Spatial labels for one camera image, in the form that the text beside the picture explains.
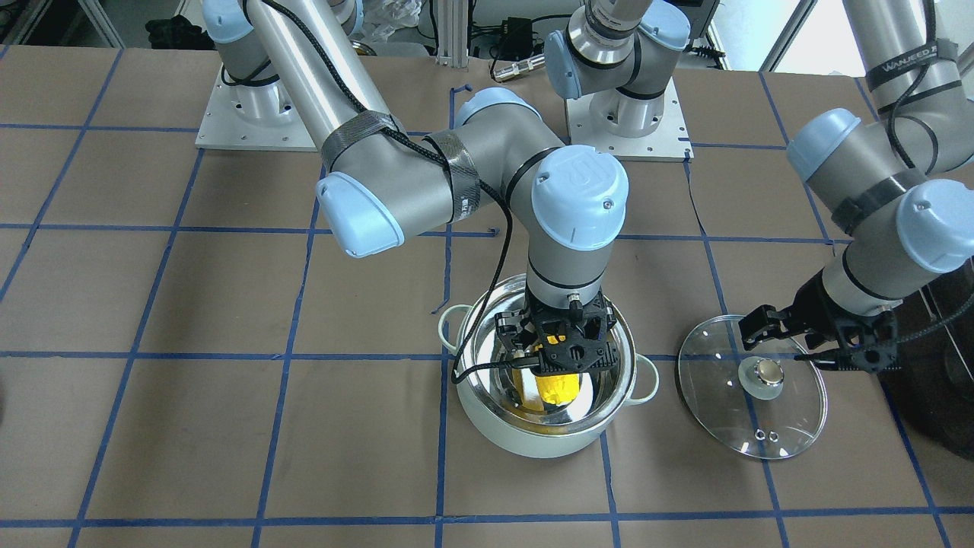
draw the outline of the velcro strap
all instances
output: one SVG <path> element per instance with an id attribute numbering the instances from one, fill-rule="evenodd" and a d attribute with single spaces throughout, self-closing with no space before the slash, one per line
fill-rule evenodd
<path id="1" fill-rule="evenodd" d="M 450 222 L 463 220 L 480 207 L 480 175 L 467 148 L 450 131 L 431 134 L 423 140 L 432 144 L 446 158 L 449 167 L 450 189 L 453 192 L 453 217 Z"/>
<path id="2" fill-rule="evenodd" d="M 946 38 L 927 42 L 905 54 L 874 66 L 866 73 L 866 84 L 869 85 L 869 91 L 872 91 L 897 76 L 938 59 L 956 61 L 957 44 Z"/>
<path id="3" fill-rule="evenodd" d="M 399 131 L 398 124 L 392 114 L 374 110 L 359 112 L 354 118 L 331 132 L 331 135 L 324 140 L 324 144 L 321 146 L 321 157 L 324 159 L 324 164 L 328 166 L 330 171 L 342 152 L 360 140 L 375 135 L 386 128 L 395 132 Z"/>
<path id="4" fill-rule="evenodd" d="M 881 207 L 902 196 L 906 191 L 924 182 L 926 177 L 918 169 L 900 172 L 870 186 L 855 198 L 844 199 L 835 212 L 832 221 L 849 236 L 863 220 Z"/>

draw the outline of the black object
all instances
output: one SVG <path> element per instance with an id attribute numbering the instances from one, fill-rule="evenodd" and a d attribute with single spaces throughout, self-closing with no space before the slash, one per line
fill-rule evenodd
<path id="1" fill-rule="evenodd" d="M 534 54 L 534 51 L 535 40 L 531 20 L 507 18 L 501 22 L 498 59 L 527 59 Z"/>
<path id="2" fill-rule="evenodd" d="M 880 372 L 897 367 L 897 323 L 892 312 L 877 316 L 857 316 L 839 307 L 825 293 L 819 271 L 798 290 L 791 306 L 781 311 L 764 304 L 740 322 L 745 350 L 769 338 L 805 335 L 809 349 L 826 341 L 839 348 L 818 354 L 796 356 L 812 360 L 823 371 Z"/>
<path id="3" fill-rule="evenodd" d="M 153 50 L 212 50 L 209 35 L 183 16 L 145 23 Z"/>
<path id="4" fill-rule="evenodd" d="M 944 274 L 897 307 L 904 329 L 924 329 L 974 292 L 974 264 Z M 911 424 L 954 453 L 974 460 L 974 309 L 951 325 L 900 347 L 899 372 L 880 376 Z"/>
<path id="5" fill-rule="evenodd" d="M 601 290 L 588 304 L 576 300 L 568 309 L 548 306 L 530 290 L 525 291 L 525 301 L 524 309 L 499 312 L 494 322 L 508 353 L 537 352 L 540 362 L 531 368 L 535 376 L 605 370 L 618 364 L 618 348 L 607 339 L 616 316 Z"/>

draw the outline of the yellow object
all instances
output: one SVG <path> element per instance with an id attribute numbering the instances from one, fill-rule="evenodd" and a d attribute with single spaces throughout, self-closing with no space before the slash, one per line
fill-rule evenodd
<path id="1" fill-rule="evenodd" d="M 538 393 L 542 400 L 554 406 L 575 401 L 581 389 L 577 373 L 538 376 L 535 377 L 535 380 L 538 383 Z"/>

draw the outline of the stainless steel bowl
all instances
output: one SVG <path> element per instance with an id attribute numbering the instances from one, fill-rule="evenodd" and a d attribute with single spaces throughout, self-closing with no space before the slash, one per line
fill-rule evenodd
<path id="1" fill-rule="evenodd" d="M 523 274 L 500 282 L 483 295 L 461 323 L 461 339 L 471 329 L 473 337 L 464 350 L 458 372 L 474 364 L 499 361 L 506 350 L 495 336 L 494 315 L 520 310 L 524 303 Z M 473 321 L 484 299 L 483 320 Z M 548 458 L 580 450 L 595 441 L 616 413 L 629 403 L 636 384 L 636 349 L 625 320 L 616 310 L 616 325 L 609 333 L 618 346 L 620 365 L 612 370 L 581 373 L 581 391 L 569 404 L 534 411 L 512 398 L 514 381 L 509 370 L 472 373 L 457 386 L 470 422 L 494 444 L 525 456 Z"/>

